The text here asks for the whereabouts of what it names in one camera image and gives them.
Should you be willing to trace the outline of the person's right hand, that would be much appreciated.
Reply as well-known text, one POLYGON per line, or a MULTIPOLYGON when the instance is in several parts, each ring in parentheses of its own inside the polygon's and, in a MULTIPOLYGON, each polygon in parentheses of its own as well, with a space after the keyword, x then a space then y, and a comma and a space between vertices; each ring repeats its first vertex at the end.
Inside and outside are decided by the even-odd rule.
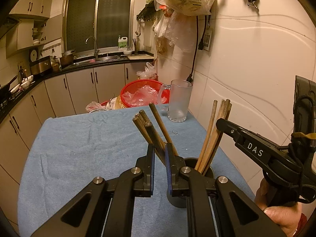
POLYGON ((296 203, 292 207, 268 207, 267 194, 269 189, 268 182, 262 179, 254 202, 274 223, 279 225, 287 236, 296 236, 307 222, 307 217, 302 213, 302 203, 296 203))

